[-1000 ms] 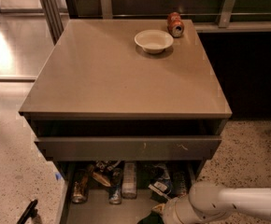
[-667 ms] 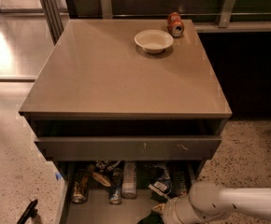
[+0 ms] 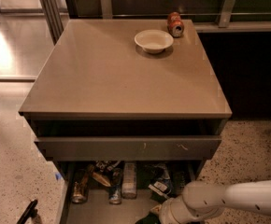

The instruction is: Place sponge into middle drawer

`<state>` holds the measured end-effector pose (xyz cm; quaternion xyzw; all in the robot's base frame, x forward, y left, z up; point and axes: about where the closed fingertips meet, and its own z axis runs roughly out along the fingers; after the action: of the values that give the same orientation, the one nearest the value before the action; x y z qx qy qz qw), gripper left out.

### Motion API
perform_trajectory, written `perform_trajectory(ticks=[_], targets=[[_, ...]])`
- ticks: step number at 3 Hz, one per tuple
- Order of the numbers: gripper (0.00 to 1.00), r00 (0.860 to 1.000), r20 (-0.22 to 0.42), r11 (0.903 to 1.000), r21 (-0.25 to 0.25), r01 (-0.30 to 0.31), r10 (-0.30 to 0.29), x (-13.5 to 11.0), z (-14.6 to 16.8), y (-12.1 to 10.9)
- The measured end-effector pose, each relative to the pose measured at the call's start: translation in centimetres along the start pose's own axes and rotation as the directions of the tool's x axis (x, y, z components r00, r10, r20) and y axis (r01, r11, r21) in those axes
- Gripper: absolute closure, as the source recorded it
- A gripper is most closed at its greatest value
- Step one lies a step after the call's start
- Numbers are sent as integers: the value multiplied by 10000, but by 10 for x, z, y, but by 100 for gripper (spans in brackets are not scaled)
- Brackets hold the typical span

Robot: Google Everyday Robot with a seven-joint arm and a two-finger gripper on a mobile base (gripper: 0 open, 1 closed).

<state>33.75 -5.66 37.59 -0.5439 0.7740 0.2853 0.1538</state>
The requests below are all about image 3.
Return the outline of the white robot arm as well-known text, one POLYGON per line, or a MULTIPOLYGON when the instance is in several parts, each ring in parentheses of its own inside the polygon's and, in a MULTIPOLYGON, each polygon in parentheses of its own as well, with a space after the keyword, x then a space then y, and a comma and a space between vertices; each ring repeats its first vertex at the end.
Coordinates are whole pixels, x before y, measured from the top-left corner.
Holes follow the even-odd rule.
POLYGON ((271 216, 271 180, 233 185, 193 181, 153 210, 161 224, 189 224, 218 217, 225 208, 271 216))

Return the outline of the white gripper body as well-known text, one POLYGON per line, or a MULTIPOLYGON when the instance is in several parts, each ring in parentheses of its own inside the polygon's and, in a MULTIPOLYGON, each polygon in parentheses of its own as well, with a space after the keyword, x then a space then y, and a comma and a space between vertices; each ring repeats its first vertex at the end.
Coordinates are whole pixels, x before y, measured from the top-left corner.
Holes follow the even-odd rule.
POLYGON ((162 224, 181 224, 184 218, 184 207, 181 196, 166 200, 160 209, 160 222, 162 224))

